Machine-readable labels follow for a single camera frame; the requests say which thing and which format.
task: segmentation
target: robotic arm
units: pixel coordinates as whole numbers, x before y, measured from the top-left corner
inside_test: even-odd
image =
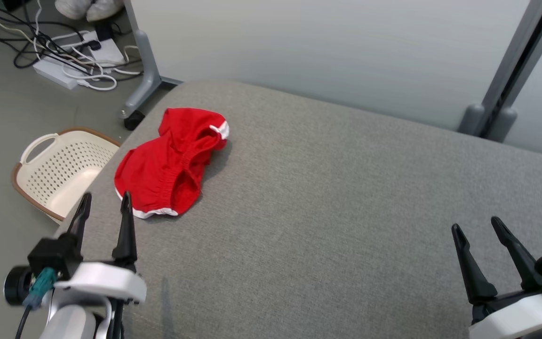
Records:
[[[81,255],[91,193],[85,193],[77,212],[58,239],[43,238],[28,255],[28,266],[14,267],[6,278],[4,295],[12,306],[26,307],[16,335],[22,334],[28,313],[49,307],[40,339],[122,339],[122,311],[146,299],[146,283],[136,273],[137,245],[131,196],[125,193],[122,221],[112,260],[85,262]],[[102,307],[105,314],[87,307]]]
[[[452,226],[461,275],[471,303],[470,339],[516,339],[542,329],[542,257],[535,260],[498,217],[491,224],[522,279],[521,290],[497,295],[470,253],[458,224]]]

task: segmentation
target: metal frame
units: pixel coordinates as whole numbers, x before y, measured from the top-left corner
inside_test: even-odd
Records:
[[[135,11],[133,10],[131,0],[125,0],[125,8],[127,9],[127,16],[129,17],[131,28],[133,28],[135,42],[137,43],[137,47],[139,47],[139,54],[142,57],[143,79],[142,83],[140,83],[131,96],[129,96],[129,99],[127,99],[125,105],[120,110],[119,117],[122,119],[128,118],[133,112],[138,110],[162,84],[170,84],[174,87],[181,83],[177,80],[160,77],[148,35],[137,26],[137,18],[135,17]]]
[[[511,107],[542,55],[542,0],[530,0],[482,104],[469,105],[458,132],[503,142],[518,113]]]

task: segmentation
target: gray floor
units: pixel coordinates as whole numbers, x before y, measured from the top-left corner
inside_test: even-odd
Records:
[[[30,13],[34,6],[30,3]],[[63,21],[79,26],[86,23],[69,21],[54,9],[53,1],[43,1],[40,19]],[[117,22],[129,30],[125,16]],[[67,32],[45,26],[50,34]],[[133,44],[133,36],[117,40],[118,45]],[[41,135],[75,125],[90,127],[122,141],[129,131],[122,126],[116,112],[139,84],[140,79],[119,83],[111,92],[86,88],[66,90],[37,75],[32,68],[16,69],[15,52],[0,43],[0,339],[12,338],[22,310],[9,307],[2,295],[4,279],[12,266],[26,262],[28,251],[39,238],[53,234],[56,223],[33,208],[13,189],[10,173],[26,146]],[[45,311],[32,314],[23,338],[38,338],[45,324]]]

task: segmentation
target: sneaker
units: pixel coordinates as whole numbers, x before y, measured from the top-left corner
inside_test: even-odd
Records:
[[[63,16],[73,20],[84,18],[89,6],[91,0],[56,0],[56,9]]]
[[[124,6],[123,0],[96,0],[87,10],[87,21],[107,19],[121,11]]]

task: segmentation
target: red cloth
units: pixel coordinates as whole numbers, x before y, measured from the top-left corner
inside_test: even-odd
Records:
[[[204,167],[211,152],[225,146],[229,125],[221,114],[208,110],[167,109],[159,135],[130,150],[114,176],[116,193],[122,199],[129,191],[133,213],[142,219],[179,215],[194,204]]]

